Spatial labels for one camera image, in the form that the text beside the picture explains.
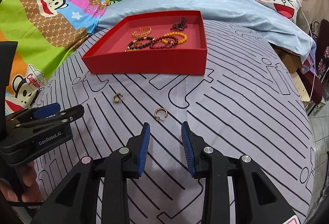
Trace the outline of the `person's left hand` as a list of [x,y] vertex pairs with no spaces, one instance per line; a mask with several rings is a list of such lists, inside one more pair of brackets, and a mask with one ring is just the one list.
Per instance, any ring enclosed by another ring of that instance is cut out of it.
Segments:
[[[18,176],[20,183],[24,188],[24,193],[21,196],[22,202],[41,202],[42,197],[40,194],[38,183],[36,182],[37,173],[35,171],[35,162],[32,161],[23,167],[18,168]],[[1,191],[6,200],[12,202],[19,202],[19,198],[11,188],[11,184],[1,177]]]

